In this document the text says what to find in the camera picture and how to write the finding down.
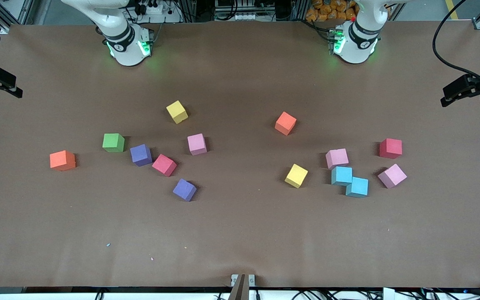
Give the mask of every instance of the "red cube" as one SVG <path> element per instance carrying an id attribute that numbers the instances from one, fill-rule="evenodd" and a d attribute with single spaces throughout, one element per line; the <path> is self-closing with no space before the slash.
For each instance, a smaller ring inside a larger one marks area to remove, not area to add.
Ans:
<path id="1" fill-rule="evenodd" d="M 283 112 L 275 123 L 275 129 L 284 135 L 289 135 L 292 128 L 294 128 L 296 121 L 296 118 Z"/>
<path id="2" fill-rule="evenodd" d="M 403 154 L 403 144 L 398 139 L 385 139 L 379 146 L 379 156 L 387 159 L 396 159 Z"/>

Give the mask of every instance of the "green cube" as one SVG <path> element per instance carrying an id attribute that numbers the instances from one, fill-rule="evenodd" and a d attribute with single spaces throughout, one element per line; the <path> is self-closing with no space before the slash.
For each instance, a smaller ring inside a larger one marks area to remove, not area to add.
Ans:
<path id="1" fill-rule="evenodd" d="M 103 137 L 103 149 L 107 152 L 123 152 L 125 139 L 119 133 L 105 133 Z"/>

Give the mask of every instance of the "purple cube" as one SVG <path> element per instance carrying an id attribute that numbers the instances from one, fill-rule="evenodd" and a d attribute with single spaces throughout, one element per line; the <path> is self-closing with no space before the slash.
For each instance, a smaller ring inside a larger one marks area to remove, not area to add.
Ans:
<path id="1" fill-rule="evenodd" d="M 135 165 L 141 167 L 153 162 L 151 157 L 151 150 L 145 145 L 139 145 L 131 148 L 131 158 Z"/>
<path id="2" fill-rule="evenodd" d="M 173 189 L 173 193 L 183 198 L 183 200 L 189 202 L 196 193 L 196 187 L 190 182 L 187 182 L 181 178 L 179 183 L 177 183 L 177 186 L 175 186 Z"/>
<path id="3" fill-rule="evenodd" d="M 206 153 L 206 144 L 203 134 L 190 135 L 188 137 L 188 148 L 190 148 L 190 153 L 192 153 L 192 155 Z"/>

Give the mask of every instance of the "light blue cube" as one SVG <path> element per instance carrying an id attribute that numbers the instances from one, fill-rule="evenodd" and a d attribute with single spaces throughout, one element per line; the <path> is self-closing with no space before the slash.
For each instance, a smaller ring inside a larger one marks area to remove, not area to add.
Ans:
<path id="1" fill-rule="evenodd" d="M 347 186 L 351 184 L 353 169 L 350 167 L 335 167 L 331 171 L 331 184 Z"/>
<path id="2" fill-rule="evenodd" d="M 368 196 L 368 180 L 353 177 L 351 184 L 345 188 L 345 195 L 355 198 Z"/>

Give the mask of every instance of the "yellow cube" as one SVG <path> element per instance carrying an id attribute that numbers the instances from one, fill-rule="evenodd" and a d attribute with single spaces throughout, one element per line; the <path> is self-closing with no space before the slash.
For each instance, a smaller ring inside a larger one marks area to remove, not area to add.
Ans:
<path id="1" fill-rule="evenodd" d="M 175 101 L 174 103 L 168 105 L 166 109 L 172 116 L 175 124 L 179 124 L 188 118 L 188 114 L 186 113 L 185 108 L 179 101 Z"/>
<path id="2" fill-rule="evenodd" d="M 303 183 L 303 180 L 305 180 L 307 173 L 307 170 L 294 164 L 292 165 L 292 168 L 290 169 L 288 175 L 286 175 L 286 179 L 284 179 L 284 182 L 289 183 L 294 188 L 299 188 Z"/>

